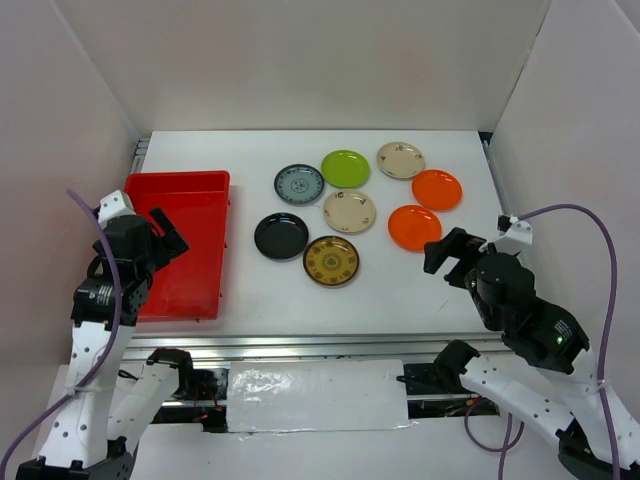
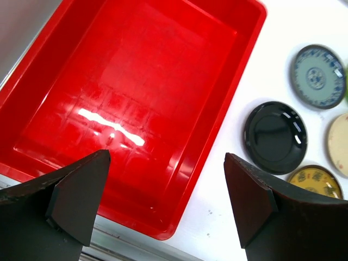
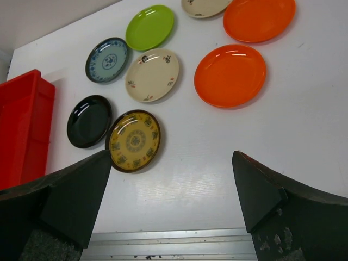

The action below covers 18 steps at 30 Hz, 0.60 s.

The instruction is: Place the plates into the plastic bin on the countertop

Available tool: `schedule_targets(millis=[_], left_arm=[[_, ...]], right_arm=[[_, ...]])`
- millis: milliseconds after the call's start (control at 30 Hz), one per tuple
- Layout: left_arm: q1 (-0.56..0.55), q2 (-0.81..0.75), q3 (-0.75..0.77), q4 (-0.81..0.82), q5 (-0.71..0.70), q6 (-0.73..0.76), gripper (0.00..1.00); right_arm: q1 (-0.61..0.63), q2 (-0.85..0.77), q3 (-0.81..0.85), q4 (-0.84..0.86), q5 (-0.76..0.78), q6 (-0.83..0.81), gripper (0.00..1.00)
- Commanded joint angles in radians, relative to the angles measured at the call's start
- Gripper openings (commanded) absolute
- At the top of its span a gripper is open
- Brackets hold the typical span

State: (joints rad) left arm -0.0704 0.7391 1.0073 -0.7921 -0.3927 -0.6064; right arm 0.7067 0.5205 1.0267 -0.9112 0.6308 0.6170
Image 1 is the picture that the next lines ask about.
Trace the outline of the orange plate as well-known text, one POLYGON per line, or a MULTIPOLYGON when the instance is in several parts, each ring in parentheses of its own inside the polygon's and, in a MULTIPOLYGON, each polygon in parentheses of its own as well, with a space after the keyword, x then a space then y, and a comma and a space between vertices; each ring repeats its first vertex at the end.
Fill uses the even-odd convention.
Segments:
POLYGON ((438 169, 419 173, 412 181, 411 191, 420 204, 438 211, 454 209, 463 197, 463 189, 458 179, 438 169))
POLYGON ((393 241, 401 248, 420 252, 427 243, 442 237, 439 218, 421 205, 403 205, 389 216, 387 227, 393 241))

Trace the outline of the beige plate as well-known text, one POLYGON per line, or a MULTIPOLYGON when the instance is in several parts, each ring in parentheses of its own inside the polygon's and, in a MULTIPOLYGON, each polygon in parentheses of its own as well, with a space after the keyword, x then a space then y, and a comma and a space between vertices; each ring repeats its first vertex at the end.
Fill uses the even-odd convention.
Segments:
POLYGON ((406 142, 390 142, 381 146, 376 155, 380 170, 395 179, 412 179, 425 169, 423 153, 406 142))
POLYGON ((356 234, 368 229, 375 221, 373 200, 358 190, 339 190, 329 195, 323 205, 326 223, 334 230, 356 234))

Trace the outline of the black glossy plate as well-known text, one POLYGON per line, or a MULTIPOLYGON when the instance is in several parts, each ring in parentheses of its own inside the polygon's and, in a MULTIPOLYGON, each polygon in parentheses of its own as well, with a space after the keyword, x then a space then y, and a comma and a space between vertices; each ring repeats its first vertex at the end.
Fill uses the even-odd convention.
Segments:
POLYGON ((289 260, 302 253, 309 241, 309 229, 298 216, 279 212, 263 218, 255 228, 254 243, 271 260, 289 260))

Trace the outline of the yellow brown patterned plate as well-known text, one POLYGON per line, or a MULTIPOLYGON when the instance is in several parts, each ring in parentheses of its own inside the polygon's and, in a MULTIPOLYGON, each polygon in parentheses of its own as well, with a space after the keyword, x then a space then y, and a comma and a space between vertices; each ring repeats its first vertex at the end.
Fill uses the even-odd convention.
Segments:
POLYGON ((302 257, 307 276, 323 287, 337 288, 351 282, 360 268, 355 246, 343 237, 327 235, 313 240, 302 257))

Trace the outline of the blue patterned grey plate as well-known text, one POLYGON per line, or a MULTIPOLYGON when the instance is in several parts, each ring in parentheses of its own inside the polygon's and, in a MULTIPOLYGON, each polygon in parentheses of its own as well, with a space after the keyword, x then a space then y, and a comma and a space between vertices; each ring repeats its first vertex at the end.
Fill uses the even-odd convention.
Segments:
POLYGON ((274 190, 284 202, 307 205, 323 193, 325 180, 319 170, 306 164, 292 164, 281 169, 274 178, 274 190))

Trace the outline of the lime green plate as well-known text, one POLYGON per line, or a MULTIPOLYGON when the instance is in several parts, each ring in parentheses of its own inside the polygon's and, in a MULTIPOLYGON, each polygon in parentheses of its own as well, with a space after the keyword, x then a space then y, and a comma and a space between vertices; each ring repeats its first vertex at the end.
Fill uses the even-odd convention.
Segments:
POLYGON ((320 171, 326 182, 338 188, 356 188, 370 176, 367 159, 352 150, 336 150, 328 153, 321 162, 320 171))

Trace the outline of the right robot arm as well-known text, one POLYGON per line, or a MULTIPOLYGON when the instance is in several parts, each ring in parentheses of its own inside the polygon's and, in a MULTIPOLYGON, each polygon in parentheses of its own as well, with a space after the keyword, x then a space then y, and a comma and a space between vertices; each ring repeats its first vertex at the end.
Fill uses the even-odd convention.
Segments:
POLYGON ((518 259, 533 232, 518 221, 487 241, 461 228, 424 246, 424 270, 434 274, 456 259, 446 282, 466 290, 486 329, 543 376, 561 398, 555 403, 495 368, 462 340, 436 357, 435 378, 450 392, 464 388, 514 415, 558 451, 577 479, 636 479, 639 423, 597 376, 597 359, 576 318, 539 298, 533 273, 518 259))

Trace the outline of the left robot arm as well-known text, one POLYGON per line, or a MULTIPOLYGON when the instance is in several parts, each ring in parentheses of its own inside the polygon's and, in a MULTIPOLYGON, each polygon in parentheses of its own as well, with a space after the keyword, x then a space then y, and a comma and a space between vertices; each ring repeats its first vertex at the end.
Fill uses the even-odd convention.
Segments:
POLYGON ((139 442, 163 402, 189 397, 197 374, 188 352, 158 348, 124 400, 112 404, 125 350, 154 275, 189 247, 159 208, 118 213, 101 227, 86 279, 73 295, 73 348, 66 393, 54 422, 19 479, 128 479, 139 442))

